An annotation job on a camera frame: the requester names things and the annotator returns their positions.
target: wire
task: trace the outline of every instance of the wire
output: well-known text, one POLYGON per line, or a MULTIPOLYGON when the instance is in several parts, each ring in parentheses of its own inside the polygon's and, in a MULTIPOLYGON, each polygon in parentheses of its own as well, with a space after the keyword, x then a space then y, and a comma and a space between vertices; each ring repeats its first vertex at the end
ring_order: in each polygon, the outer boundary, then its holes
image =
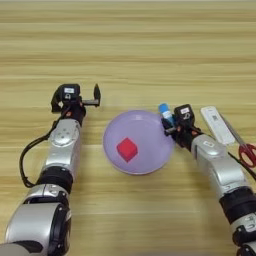
POLYGON ((240 161, 238 158, 236 158, 233 154, 231 154, 230 152, 228 152, 228 154, 237 161, 237 163, 239 163, 240 165, 242 165, 244 167, 244 169, 253 177, 253 179, 256 181, 256 173, 250 169, 248 166, 246 166, 242 161, 240 161))
POLYGON ((24 171, 24 166, 23 166, 23 162, 24 162, 24 157, 25 155, 27 154, 27 152, 35 147, 36 145, 38 145, 39 143, 45 141, 45 140, 48 140, 52 131, 56 128, 56 126, 58 125, 59 121, 68 113, 68 111, 70 110, 71 108, 71 105, 69 105, 67 107, 67 109, 61 114, 61 116, 56 120, 54 121, 53 123, 53 126, 52 128, 43 136, 31 141, 22 151, 21 155, 20 155, 20 160, 19 160, 19 168, 20 168, 20 176, 21 176, 21 179, 25 185, 25 187, 27 188, 32 188, 35 186, 35 184, 31 183, 29 180, 28 180, 28 177, 25 175, 25 171, 24 171))

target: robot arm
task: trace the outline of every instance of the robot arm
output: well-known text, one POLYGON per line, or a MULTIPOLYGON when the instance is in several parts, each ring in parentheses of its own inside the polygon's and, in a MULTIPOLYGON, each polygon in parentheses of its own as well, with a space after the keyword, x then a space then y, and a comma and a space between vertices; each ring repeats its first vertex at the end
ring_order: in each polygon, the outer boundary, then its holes
POLYGON ((233 242, 240 247, 237 256, 256 256, 256 196, 240 165, 224 145, 194 126, 190 105, 175 108, 171 118, 165 111, 162 121, 166 135, 186 147, 209 177, 231 225, 233 242))
POLYGON ((71 227, 69 194, 79 162, 84 106, 100 105, 97 85, 94 96, 94 100, 82 101, 77 84, 62 85, 55 92, 52 112, 61 112, 61 119, 49 135, 50 151, 39 179, 8 224, 6 243, 0 246, 1 255, 62 256, 67 253, 71 227))

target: purple bowl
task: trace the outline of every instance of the purple bowl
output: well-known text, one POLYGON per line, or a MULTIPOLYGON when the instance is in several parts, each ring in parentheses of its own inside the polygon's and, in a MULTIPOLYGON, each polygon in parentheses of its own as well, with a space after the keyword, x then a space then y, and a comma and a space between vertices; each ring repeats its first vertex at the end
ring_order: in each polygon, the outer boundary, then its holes
POLYGON ((174 142, 170 136, 165 136, 159 115, 133 110, 120 114, 109 123, 103 137, 103 148, 117 169, 142 175, 161 168, 169 161, 174 142), (129 162, 119 155, 116 148, 127 137, 138 148, 138 154, 129 162))

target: red cube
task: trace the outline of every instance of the red cube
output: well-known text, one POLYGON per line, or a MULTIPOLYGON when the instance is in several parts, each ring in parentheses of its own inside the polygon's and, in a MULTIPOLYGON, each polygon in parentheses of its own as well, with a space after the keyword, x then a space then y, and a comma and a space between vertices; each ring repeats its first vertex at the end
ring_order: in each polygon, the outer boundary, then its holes
POLYGON ((117 145, 119 155, 128 163, 138 154, 138 148, 129 138, 125 138, 117 145))

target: wooden table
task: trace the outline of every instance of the wooden table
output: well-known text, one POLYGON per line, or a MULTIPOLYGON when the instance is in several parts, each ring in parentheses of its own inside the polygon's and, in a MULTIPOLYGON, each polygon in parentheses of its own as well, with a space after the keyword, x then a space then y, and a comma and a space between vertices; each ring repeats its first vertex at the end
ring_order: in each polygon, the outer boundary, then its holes
MULTIPOLYGON (((164 168, 133 177, 108 162, 102 135, 123 111, 190 103, 204 131, 199 109, 215 105, 256 143, 255 70, 255 2, 1 2, 1 237, 27 193, 21 150, 56 118, 53 92, 79 83, 90 98, 97 82, 102 106, 88 109, 82 131, 69 255, 235 255, 228 221, 189 152, 177 147, 164 168)), ((47 149, 26 158, 32 181, 47 149)))

